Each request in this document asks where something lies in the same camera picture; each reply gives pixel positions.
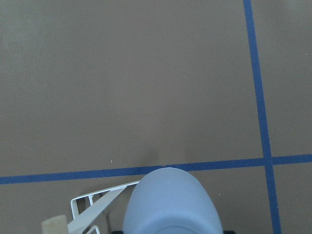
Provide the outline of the light blue plastic cup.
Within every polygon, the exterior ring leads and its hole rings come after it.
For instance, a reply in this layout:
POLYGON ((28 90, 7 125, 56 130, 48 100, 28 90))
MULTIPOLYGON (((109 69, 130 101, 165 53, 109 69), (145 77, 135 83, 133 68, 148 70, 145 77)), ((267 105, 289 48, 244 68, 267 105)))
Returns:
POLYGON ((201 183, 177 168, 161 168, 135 186, 123 221, 125 234, 221 234, 217 210, 201 183))

